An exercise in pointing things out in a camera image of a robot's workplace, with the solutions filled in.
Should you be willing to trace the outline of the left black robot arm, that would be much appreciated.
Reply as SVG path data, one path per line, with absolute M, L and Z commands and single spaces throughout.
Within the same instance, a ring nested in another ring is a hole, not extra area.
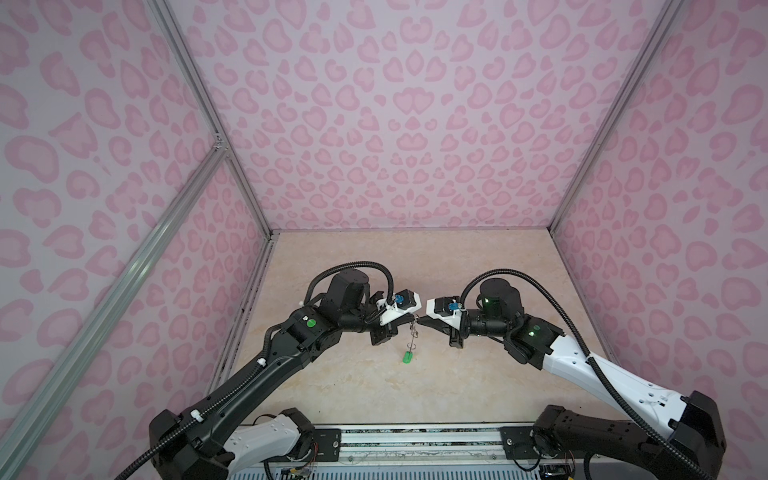
M 252 360 L 181 413 L 165 410 L 151 421 L 146 461 L 163 479 L 228 479 L 272 459 L 314 458 L 315 427 L 298 409 L 251 427 L 245 419 L 343 333 L 367 333 L 372 345 L 380 345 L 414 321 L 420 307 L 419 295 L 395 291 L 391 272 L 379 263 L 351 262 L 321 272 L 301 306 L 268 328 Z

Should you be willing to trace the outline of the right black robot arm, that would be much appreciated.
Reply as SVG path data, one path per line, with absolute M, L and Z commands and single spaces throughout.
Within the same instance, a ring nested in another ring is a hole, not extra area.
M 657 479 L 715 479 L 727 441 L 716 402 L 700 391 L 683 395 L 595 354 L 555 297 L 533 277 L 493 269 L 459 296 L 427 303 L 419 324 L 461 348 L 470 336 L 503 345 L 519 364 L 582 388 L 625 415 L 610 420 L 548 405 L 529 433 L 542 457 L 581 452 L 637 466 Z

